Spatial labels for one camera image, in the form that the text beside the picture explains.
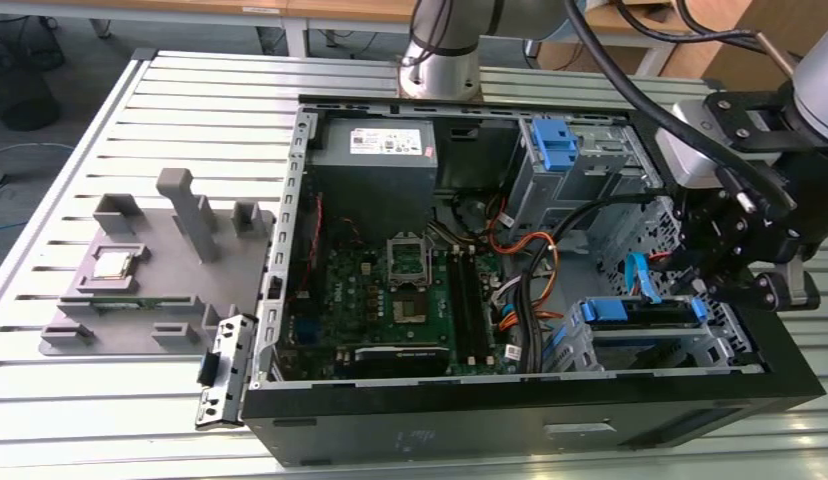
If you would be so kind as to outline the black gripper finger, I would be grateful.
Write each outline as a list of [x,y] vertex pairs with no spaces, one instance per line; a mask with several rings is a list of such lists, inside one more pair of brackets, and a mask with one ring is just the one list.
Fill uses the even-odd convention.
[[694,280],[707,282],[722,269],[722,260],[742,237],[735,228],[742,212],[725,190],[681,189],[674,213],[679,221],[671,258],[671,267],[679,273],[674,290],[687,291]]
[[753,275],[746,270],[707,273],[697,269],[693,287],[717,303],[771,310],[771,278],[763,273]]

